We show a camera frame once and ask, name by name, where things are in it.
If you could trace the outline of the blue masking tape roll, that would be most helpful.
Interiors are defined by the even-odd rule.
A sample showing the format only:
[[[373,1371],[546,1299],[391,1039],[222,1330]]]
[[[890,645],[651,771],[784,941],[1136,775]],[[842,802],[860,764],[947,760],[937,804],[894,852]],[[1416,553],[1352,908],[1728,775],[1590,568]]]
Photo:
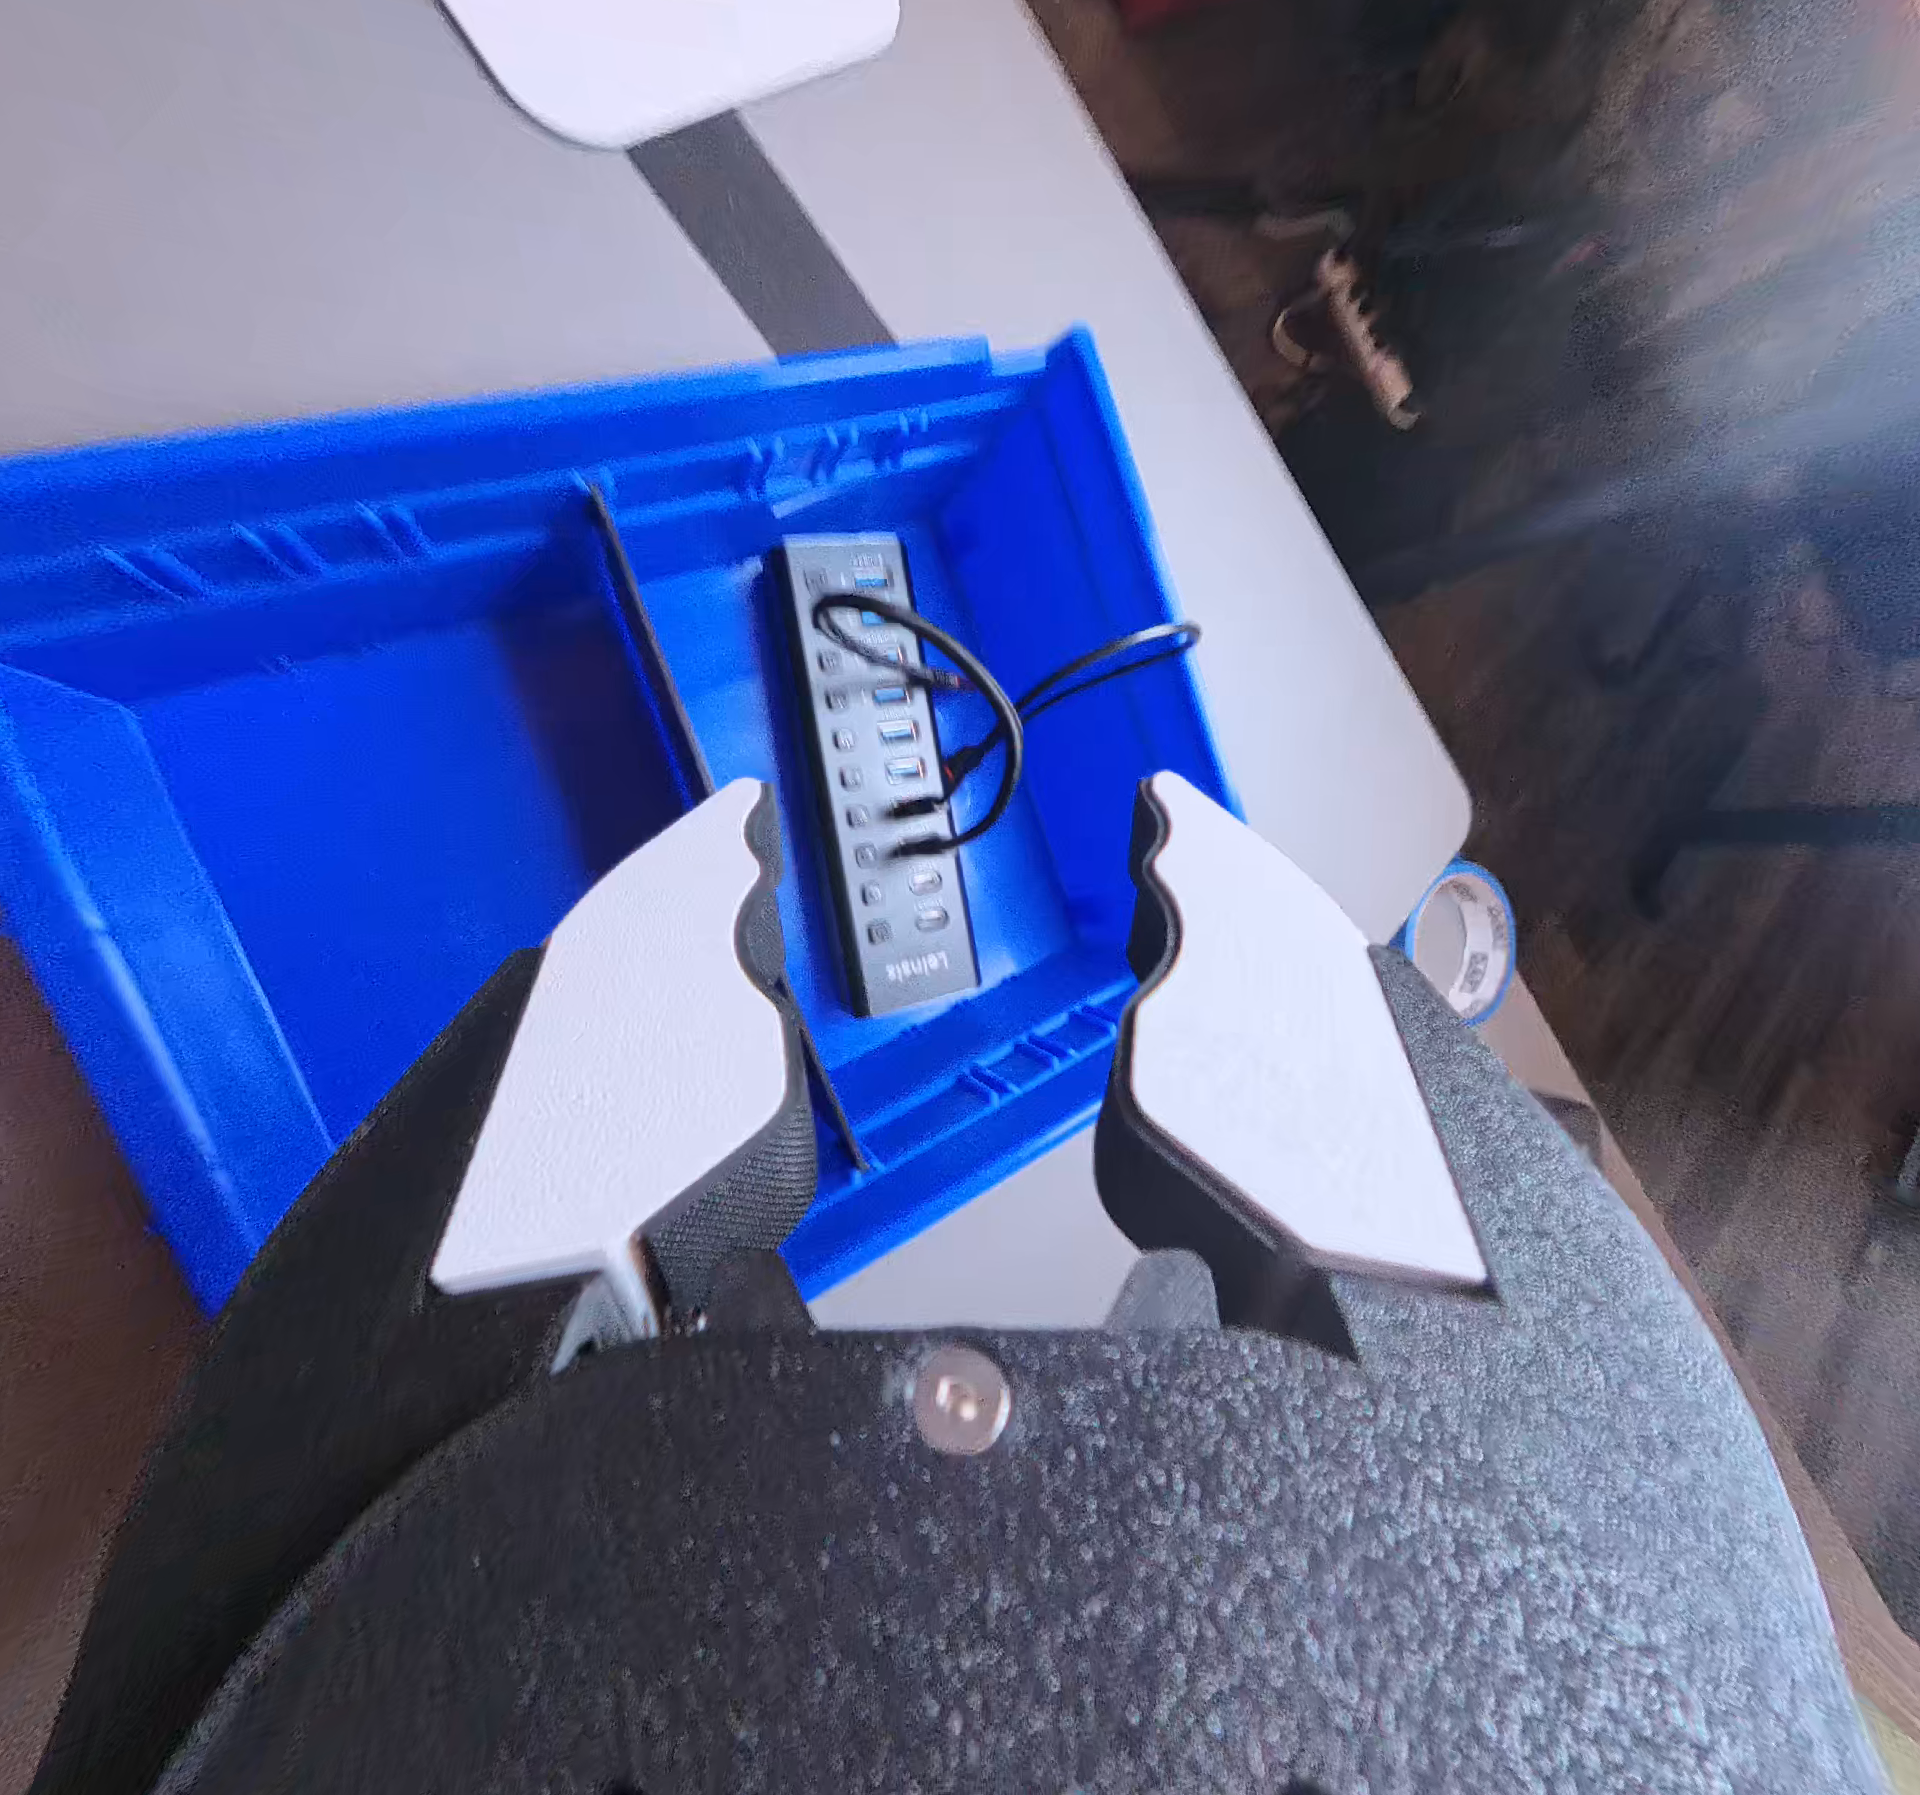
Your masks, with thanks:
[[[1434,876],[1393,939],[1466,1023],[1499,1013],[1517,971],[1515,910],[1501,878],[1464,855]]]

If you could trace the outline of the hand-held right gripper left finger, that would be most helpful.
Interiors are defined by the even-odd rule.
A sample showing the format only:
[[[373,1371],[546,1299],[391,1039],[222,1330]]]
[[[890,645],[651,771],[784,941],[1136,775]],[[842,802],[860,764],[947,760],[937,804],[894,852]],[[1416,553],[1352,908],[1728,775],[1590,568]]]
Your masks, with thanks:
[[[611,869],[541,948],[430,1279],[589,1284],[622,1342],[692,1323],[819,1185],[772,789],[739,779]]]

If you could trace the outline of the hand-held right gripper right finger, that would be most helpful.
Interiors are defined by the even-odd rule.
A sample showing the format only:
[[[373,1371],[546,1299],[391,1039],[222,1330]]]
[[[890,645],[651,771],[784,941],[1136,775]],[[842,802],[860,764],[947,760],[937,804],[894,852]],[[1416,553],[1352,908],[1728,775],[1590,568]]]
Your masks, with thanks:
[[[1374,947],[1176,772],[1130,826],[1129,998],[1093,1129],[1103,1211],[1195,1263],[1223,1330],[1357,1359],[1343,1279],[1491,1306],[1495,1271]]]

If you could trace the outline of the tan metal clip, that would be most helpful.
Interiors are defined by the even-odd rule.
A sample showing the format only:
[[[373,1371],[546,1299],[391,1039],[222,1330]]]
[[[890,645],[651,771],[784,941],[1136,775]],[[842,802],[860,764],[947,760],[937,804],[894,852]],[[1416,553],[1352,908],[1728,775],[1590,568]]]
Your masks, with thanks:
[[[1311,282],[1278,305],[1267,340],[1298,374],[1350,381],[1396,431],[1407,433],[1423,420],[1410,371],[1381,338],[1378,309],[1344,246],[1329,245],[1317,255]]]

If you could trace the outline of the large black USB hub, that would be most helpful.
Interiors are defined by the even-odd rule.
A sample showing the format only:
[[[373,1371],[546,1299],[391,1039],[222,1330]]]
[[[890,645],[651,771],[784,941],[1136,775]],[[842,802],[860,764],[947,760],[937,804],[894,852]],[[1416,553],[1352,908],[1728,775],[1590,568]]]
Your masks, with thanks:
[[[785,535],[771,568],[850,1009],[892,1018],[967,994],[978,959],[925,650],[901,621],[904,543]]]

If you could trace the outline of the blue plastic bin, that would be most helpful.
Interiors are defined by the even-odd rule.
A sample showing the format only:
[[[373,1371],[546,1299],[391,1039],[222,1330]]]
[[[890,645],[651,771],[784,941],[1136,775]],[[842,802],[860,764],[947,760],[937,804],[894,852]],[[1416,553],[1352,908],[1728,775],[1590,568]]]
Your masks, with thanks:
[[[208,1314],[496,966],[695,802],[595,492],[709,772],[778,787],[790,985],[851,1124],[785,1246],[809,1295],[1093,1124],[1138,783],[1243,809],[1191,659],[1069,701],[956,857],[978,986],[851,1011],[771,559],[896,535],[1015,696],[1182,615],[1085,330],[6,458],[5,924]]]

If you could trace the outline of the black divider of blue bin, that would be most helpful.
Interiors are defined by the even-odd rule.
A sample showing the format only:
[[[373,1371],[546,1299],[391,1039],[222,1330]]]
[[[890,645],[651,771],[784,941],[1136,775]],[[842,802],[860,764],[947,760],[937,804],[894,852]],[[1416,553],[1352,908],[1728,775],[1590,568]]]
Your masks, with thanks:
[[[618,607],[622,628],[631,644],[634,659],[647,688],[649,706],[656,717],[661,736],[668,746],[668,756],[672,760],[676,779],[682,784],[682,795],[690,807],[703,805],[717,793],[719,784],[709,768],[706,753],[701,746],[682,691],[668,664],[668,656],[661,648],[651,613],[642,599],[639,584],[618,529],[611,501],[602,486],[591,479],[583,492],[589,499],[589,522],[597,533],[598,551],[608,575],[608,585],[613,589],[613,605]],[[800,1013],[800,1005],[793,998],[793,989],[784,970],[778,976],[778,990],[788,996],[788,1005],[796,1011],[813,1103],[821,1114],[828,1116],[833,1133],[844,1144],[846,1155],[851,1161],[851,1169],[865,1176],[870,1169],[870,1161],[867,1159],[855,1133],[851,1117],[840,1100],[838,1091],[833,1088],[819,1043],[804,1013]]]

